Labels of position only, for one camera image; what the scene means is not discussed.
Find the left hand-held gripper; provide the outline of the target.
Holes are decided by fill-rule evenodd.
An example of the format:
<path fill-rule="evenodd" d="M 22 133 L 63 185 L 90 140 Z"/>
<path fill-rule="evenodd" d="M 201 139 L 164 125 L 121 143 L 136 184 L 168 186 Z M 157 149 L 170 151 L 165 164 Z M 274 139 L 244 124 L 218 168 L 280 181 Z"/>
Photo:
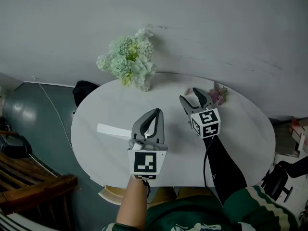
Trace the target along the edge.
<path fill-rule="evenodd" d="M 145 133 L 153 120 L 155 120 L 153 134 L 146 137 Z M 145 113 L 132 127 L 128 162 L 133 178 L 157 179 L 168 150 L 164 142 L 164 115 L 159 108 L 155 108 Z"/>

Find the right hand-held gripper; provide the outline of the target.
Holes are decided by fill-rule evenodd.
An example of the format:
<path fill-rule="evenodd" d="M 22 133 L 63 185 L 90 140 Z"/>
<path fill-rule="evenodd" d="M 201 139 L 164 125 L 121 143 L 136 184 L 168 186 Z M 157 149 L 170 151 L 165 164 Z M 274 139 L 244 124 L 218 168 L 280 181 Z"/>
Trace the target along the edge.
<path fill-rule="evenodd" d="M 205 111 L 200 111 L 199 106 L 192 106 L 189 101 L 179 96 L 180 104 L 182 105 L 187 116 L 191 116 L 192 129 L 201 139 L 217 136 L 220 133 L 220 116 L 218 109 L 214 108 L 212 98 L 205 91 L 199 88 L 192 89 L 197 96 L 200 106 Z"/>

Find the large wooden drawer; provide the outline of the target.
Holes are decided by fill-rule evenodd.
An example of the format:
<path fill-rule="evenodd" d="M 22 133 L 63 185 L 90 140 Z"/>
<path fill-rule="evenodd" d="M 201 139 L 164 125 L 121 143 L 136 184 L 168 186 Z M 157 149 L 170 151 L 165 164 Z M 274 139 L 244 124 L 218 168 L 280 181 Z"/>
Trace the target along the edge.
<path fill-rule="evenodd" d="M 98 193 L 98 195 L 114 205 L 121 205 L 125 192 L 126 188 L 104 185 L 103 189 Z"/>

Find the person's right forearm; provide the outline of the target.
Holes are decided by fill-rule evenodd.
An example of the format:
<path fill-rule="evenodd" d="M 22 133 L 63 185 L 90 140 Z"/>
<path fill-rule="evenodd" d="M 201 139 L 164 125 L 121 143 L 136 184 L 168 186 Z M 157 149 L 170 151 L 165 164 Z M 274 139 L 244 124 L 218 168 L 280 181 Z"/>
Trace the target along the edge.
<path fill-rule="evenodd" d="M 247 187 L 244 175 L 232 160 L 219 137 L 203 139 L 213 183 L 222 204 L 235 192 Z"/>

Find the person's left forearm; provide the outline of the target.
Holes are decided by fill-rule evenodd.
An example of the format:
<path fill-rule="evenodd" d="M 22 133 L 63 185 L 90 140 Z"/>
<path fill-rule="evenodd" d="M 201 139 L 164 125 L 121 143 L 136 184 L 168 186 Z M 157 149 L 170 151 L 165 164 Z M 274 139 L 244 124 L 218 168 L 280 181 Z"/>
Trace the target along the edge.
<path fill-rule="evenodd" d="M 130 178 L 116 223 L 143 230 L 146 223 L 147 193 L 148 187 L 142 180 Z"/>

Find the white round table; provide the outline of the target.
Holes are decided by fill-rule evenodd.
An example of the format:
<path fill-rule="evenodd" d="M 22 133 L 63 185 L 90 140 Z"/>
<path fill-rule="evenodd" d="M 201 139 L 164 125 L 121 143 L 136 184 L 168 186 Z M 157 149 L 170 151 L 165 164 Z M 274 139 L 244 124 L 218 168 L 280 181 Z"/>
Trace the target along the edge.
<path fill-rule="evenodd" d="M 98 124 L 131 130 L 146 112 L 159 108 L 164 114 L 168 152 L 152 187 L 213 186 L 205 145 L 191 129 L 180 101 L 187 88 L 208 91 L 211 80 L 178 74 L 156 74 L 151 89 L 124 87 L 117 80 L 103 84 L 77 108 L 71 127 L 75 157 L 95 183 L 124 188 L 130 173 L 128 141 L 101 134 Z M 249 99 L 229 89 L 225 104 L 218 107 L 219 138 L 240 168 L 248 185 L 261 181 L 275 154 L 275 134 L 266 115 Z"/>

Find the small pink potted plant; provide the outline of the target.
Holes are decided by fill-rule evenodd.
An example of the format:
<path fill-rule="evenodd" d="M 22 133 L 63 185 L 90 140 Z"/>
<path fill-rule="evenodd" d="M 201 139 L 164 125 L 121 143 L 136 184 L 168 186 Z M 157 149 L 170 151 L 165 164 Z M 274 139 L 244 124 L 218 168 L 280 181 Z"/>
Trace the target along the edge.
<path fill-rule="evenodd" d="M 221 87 L 217 82 L 214 81 L 213 88 L 208 91 L 208 95 L 211 97 L 214 104 L 218 106 L 224 104 L 227 100 L 229 91 L 224 85 Z"/>

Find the person's khaki shorts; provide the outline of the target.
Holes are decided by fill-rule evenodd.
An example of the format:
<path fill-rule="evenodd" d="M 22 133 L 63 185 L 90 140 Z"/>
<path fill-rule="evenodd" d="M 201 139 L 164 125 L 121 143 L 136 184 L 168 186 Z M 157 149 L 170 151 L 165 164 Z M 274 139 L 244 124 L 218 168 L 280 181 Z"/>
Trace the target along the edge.
<path fill-rule="evenodd" d="M 160 187 L 150 202 L 150 207 L 193 196 L 214 195 L 205 187 L 181 187 L 178 193 L 173 187 Z"/>

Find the black backpack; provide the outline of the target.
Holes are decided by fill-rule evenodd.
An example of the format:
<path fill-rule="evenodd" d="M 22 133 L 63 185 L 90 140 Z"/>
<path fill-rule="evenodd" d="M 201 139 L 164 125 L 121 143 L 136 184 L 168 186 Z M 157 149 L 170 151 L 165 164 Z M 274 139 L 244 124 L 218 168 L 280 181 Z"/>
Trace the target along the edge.
<path fill-rule="evenodd" d="M 76 107 L 79 107 L 82 101 L 98 87 L 98 85 L 88 81 L 78 81 L 72 91 Z"/>

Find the white flower bouquet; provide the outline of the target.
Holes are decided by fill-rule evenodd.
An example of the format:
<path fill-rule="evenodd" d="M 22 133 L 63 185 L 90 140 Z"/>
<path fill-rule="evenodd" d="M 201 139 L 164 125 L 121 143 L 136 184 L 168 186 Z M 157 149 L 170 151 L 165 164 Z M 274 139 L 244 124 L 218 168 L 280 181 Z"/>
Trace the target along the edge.
<path fill-rule="evenodd" d="M 151 78 L 156 72 L 156 66 L 152 62 L 152 36 L 151 32 L 140 28 L 133 36 L 113 40 L 109 45 L 109 52 L 98 57 L 98 69 L 108 72 L 126 87 L 136 79 Z"/>

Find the stack of cardboard boxes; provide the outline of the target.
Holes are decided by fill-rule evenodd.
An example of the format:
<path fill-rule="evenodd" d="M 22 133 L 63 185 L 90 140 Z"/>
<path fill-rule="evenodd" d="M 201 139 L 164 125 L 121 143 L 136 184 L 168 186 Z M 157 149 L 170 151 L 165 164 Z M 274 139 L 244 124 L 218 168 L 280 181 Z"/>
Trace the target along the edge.
<path fill-rule="evenodd" d="M 308 117 L 300 120 L 294 117 L 273 125 L 276 139 L 275 153 L 291 157 L 308 154 Z"/>

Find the black office chair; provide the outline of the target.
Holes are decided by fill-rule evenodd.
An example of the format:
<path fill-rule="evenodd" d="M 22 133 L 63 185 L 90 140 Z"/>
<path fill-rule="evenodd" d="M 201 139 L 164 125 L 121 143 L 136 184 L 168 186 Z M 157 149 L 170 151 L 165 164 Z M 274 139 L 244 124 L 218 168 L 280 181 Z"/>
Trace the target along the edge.
<path fill-rule="evenodd" d="M 293 187 L 290 189 L 285 187 L 288 178 L 295 179 L 303 175 L 308 175 L 308 156 L 292 164 L 286 161 L 280 161 L 274 166 L 271 173 L 270 171 L 267 172 L 262 179 L 261 187 L 264 189 L 265 194 L 274 201 L 277 201 L 282 192 L 286 193 L 283 201 L 285 203 L 293 191 Z"/>

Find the wooden staircase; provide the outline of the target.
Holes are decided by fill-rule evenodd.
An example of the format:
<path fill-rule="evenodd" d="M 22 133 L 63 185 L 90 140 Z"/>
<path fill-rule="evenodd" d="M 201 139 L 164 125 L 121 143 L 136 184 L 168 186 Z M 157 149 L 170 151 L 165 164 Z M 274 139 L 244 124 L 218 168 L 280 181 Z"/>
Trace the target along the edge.
<path fill-rule="evenodd" d="M 3 135 L 19 135 L 0 130 Z M 12 159 L 0 153 L 0 211 L 17 213 L 64 197 L 77 187 L 77 177 L 56 176 L 30 157 Z"/>

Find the dark grey rolling case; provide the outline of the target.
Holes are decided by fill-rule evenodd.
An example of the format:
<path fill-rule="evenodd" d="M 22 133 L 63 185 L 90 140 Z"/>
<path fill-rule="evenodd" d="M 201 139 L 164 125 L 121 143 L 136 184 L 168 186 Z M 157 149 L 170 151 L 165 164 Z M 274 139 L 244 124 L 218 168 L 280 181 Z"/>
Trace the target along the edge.
<path fill-rule="evenodd" d="M 28 158 L 32 147 L 24 136 L 0 134 L 0 153 L 12 158 Z"/>

